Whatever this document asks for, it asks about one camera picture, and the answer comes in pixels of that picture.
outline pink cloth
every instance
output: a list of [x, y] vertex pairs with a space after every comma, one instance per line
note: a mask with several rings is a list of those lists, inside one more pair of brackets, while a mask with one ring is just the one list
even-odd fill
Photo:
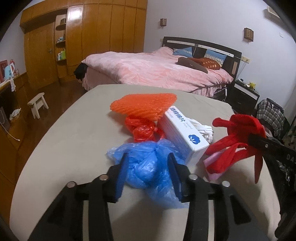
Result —
[[208, 69], [206, 74], [177, 65], [179, 57], [173, 55], [172, 49], [161, 47], [153, 53], [93, 54], [82, 63], [119, 84], [148, 85], [185, 92], [195, 91], [197, 94], [208, 97], [212, 97], [217, 88], [233, 80], [224, 69]]
[[[210, 155], [207, 159], [204, 160], [205, 167], [211, 165], [214, 163], [224, 152], [225, 150], [215, 152], [214, 154]], [[210, 174], [207, 172], [207, 175], [209, 176], [210, 181], [216, 181], [219, 177], [223, 175], [223, 173], [213, 173]]]

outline wooden wardrobe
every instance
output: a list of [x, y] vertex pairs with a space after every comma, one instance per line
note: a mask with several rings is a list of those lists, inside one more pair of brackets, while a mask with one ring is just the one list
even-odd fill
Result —
[[[147, 0], [45, 0], [23, 11], [27, 74], [34, 89], [75, 78], [74, 70], [90, 54], [143, 52]], [[56, 44], [65, 17], [65, 45]], [[57, 54], [66, 50], [66, 59]]]

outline headboard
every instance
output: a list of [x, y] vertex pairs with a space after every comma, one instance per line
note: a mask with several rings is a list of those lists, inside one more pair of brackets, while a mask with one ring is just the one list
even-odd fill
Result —
[[239, 51], [230, 49], [219, 44], [214, 44], [197, 39], [187, 39], [179, 37], [164, 37], [162, 46], [166, 46], [171, 49], [183, 49], [187, 47], [192, 47], [192, 55], [194, 58], [203, 58], [207, 49], [225, 54], [227, 55], [227, 57], [223, 63], [222, 68], [226, 70], [233, 77], [234, 80], [236, 79], [239, 63], [242, 57], [242, 53]]

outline wooden stool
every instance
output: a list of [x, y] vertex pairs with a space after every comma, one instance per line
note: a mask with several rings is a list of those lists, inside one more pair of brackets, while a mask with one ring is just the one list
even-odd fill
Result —
[[44, 96], [44, 92], [39, 93], [33, 99], [31, 99], [28, 103], [28, 105], [32, 105], [31, 111], [34, 119], [35, 117], [37, 117], [38, 119], [40, 118], [38, 110], [41, 108], [41, 106], [45, 107], [46, 109], [49, 108], [43, 96]]

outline red picture frame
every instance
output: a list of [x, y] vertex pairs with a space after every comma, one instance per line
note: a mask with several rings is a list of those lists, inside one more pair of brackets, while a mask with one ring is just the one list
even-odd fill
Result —
[[4, 69], [7, 65], [8, 65], [7, 60], [3, 60], [0, 62], [0, 82], [4, 81], [4, 78], [5, 78]]

